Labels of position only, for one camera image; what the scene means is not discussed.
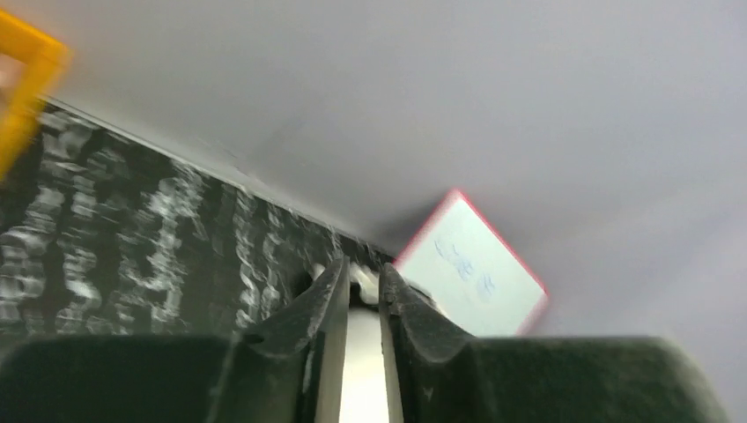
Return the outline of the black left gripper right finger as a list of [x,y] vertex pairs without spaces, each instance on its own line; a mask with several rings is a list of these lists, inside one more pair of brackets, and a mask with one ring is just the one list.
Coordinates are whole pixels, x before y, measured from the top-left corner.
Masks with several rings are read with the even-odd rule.
[[728,415],[661,338],[479,338],[386,265],[379,312],[393,422],[695,423]]

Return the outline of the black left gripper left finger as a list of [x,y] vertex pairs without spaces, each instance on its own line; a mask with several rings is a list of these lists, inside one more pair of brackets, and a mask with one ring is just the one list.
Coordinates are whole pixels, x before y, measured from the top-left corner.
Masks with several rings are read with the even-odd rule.
[[1,338],[4,422],[336,422],[349,260],[230,337]]

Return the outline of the white pillow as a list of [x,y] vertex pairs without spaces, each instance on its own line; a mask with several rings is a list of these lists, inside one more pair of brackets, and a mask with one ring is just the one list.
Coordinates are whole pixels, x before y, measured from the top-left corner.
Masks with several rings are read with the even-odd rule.
[[379,273],[364,264],[349,266],[350,303],[339,420],[389,421],[379,318]]

